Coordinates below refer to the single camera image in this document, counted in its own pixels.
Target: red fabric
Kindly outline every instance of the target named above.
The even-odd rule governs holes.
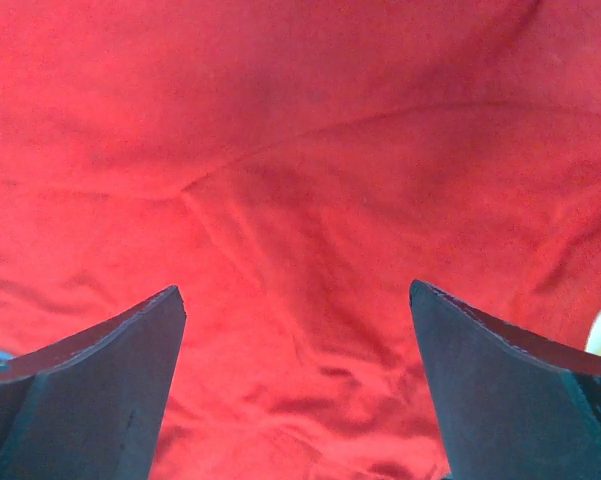
[[[0,347],[178,284],[153,479],[441,476],[415,277],[584,345],[601,0],[0,1]]]

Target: red cloth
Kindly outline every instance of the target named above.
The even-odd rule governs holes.
[[[601,0],[0,1],[0,347],[178,284],[153,479],[441,476],[415,277],[584,345]]]

